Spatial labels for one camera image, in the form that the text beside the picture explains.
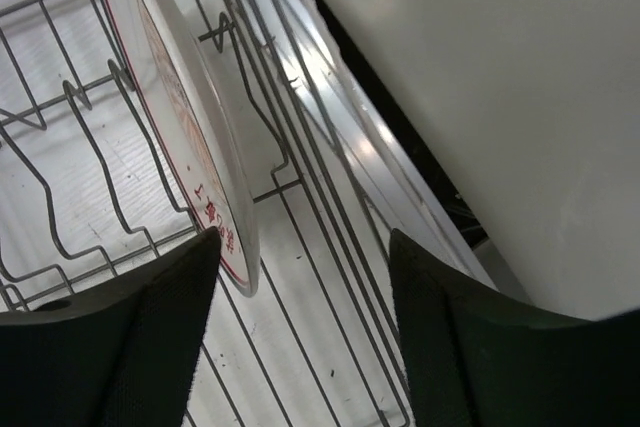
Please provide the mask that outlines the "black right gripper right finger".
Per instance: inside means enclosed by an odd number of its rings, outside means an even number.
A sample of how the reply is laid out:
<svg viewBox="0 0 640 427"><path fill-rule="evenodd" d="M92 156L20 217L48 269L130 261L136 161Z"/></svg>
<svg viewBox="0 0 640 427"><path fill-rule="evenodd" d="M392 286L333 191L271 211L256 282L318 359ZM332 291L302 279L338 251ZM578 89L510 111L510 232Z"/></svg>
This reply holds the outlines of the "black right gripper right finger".
<svg viewBox="0 0 640 427"><path fill-rule="evenodd" d="M590 321L530 306L400 230L389 274L419 426L635 426L639 314Z"/></svg>

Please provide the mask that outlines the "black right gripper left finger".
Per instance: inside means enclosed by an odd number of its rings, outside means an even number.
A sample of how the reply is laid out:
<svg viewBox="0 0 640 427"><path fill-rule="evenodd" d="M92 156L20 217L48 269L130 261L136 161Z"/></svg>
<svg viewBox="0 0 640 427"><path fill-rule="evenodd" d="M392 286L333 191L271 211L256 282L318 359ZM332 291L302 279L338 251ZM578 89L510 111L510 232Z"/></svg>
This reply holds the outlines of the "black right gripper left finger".
<svg viewBox="0 0 640 427"><path fill-rule="evenodd" d="M220 260L212 227L87 290L2 313L2 425L181 425Z"/></svg>

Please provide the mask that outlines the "orange patterned plate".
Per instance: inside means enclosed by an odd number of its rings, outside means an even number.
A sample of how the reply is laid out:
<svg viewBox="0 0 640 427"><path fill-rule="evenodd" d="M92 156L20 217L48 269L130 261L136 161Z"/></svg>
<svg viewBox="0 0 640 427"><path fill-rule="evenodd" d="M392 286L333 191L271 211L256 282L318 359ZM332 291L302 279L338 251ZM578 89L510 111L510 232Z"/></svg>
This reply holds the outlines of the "orange patterned plate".
<svg viewBox="0 0 640 427"><path fill-rule="evenodd" d="M260 242L236 135L175 0L103 0L159 146L197 223L215 227L238 291L259 286Z"/></svg>

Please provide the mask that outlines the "aluminium table frame rail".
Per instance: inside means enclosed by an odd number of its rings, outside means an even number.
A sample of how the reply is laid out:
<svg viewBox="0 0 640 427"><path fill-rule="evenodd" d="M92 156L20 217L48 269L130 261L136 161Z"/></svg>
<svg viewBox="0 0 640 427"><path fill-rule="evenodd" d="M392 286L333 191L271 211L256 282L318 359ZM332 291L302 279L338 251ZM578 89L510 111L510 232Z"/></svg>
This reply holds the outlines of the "aluminium table frame rail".
<svg viewBox="0 0 640 427"><path fill-rule="evenodd" d="M349 72L314 0L257 0L277 57L309 116L339 141L360 186L391 228L404 231L439 259L492 287L398 140Z"/></svg>

